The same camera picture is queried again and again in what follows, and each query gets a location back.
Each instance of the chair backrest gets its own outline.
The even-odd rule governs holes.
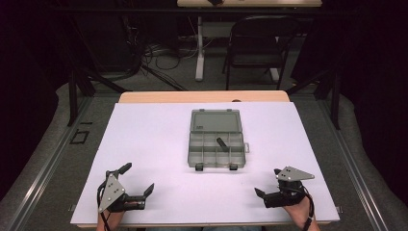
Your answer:
[[[294,37],[299,29],[299,22],[289,16],[259,15],[248,16],[234,24],[233,37]]]

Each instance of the desk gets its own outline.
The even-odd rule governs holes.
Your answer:
[[[232,99],[242,102],[230,102]],[[244,168],[230,171],[208,167],[196,172],[189,167],[191,110],[200,108],[240,110],[244,140],[250,146]],[[124,226],[290,223],[282,208],[266,209],[254,191],[256,187],[277,192],[273,169],[285,166],[315,174],[316,178],[304,181],[304,185],[316,201],[318,222],[339,220],[297,110],[283,91],[123,93],[96,153],[72,224],[95,226],[95,194],[105,171],[128,162],[133,167],[119,176],[126,192],[142,194],[152,183],[155,190],[147,198],[145,210],[125,214]]]
[[[179,7],[185,8],[208,8],[213,5],[207,0],[178,0],[177,5]],[[320,7],[320,0],[225,0],[220,6],[221,8],[316,8]],[[230,28],[232,24],[222,24],[216,26],[217,34],[221,37],[228,37],[229,32],[225,33],[225,28]],[[197,36],[198,36],[198,57],[197,57],[197,68],[195,71],[195,80],[202,81],[204,78],[204,49],[203,49],[203,37],[205,33],[203,32],[203,21],[202,17],[198,17],[197,23]]]

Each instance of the clear plastic box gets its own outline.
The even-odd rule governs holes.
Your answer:
[[[189,141],[190,167],[229,167],[245,165],[240,111],[193,110]]]

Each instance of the black curtain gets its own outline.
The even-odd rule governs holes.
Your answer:
[[[0,199],[25,167],[58,106],[55,90],[66,68],[35,1],[0,3],[0,73],[3,114]]]
[[[293,78],[303,81],[330,67],[349,41],[356,42],[339,68],[341,93],[354,104],[363,146],[370,160],[390,189],[408,204],[408,195],[401,187],[408,180],[404,171],[408,163],[405,3],[399,0],[347,2],[325,0],[323,7],[359,9],[364,14],[359,19],[363,23],[348,19],[317,20],[299,55]]]

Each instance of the white tabletop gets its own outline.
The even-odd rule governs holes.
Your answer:
[[[240,110],[249,143],[246,165],[237,171],[187,162],[194,109]],[[319,222],[339,220],[303,125],[291,102],[116,104],[71,223],[96,224],[96,189],[106,170],[133,166],[119,176],[129,195],[152,183],[145,210],[126,212],[124,226],[206,226],[292,222],[282,208],[265,208],[254,188],[278,192],[275,168],[296,167],[315,175],[303,184],[315,199]]]
[[[212,7],[208,0],[178,0],[179,7]],[[221,7],[320,7],[320,0],[225,0]]]

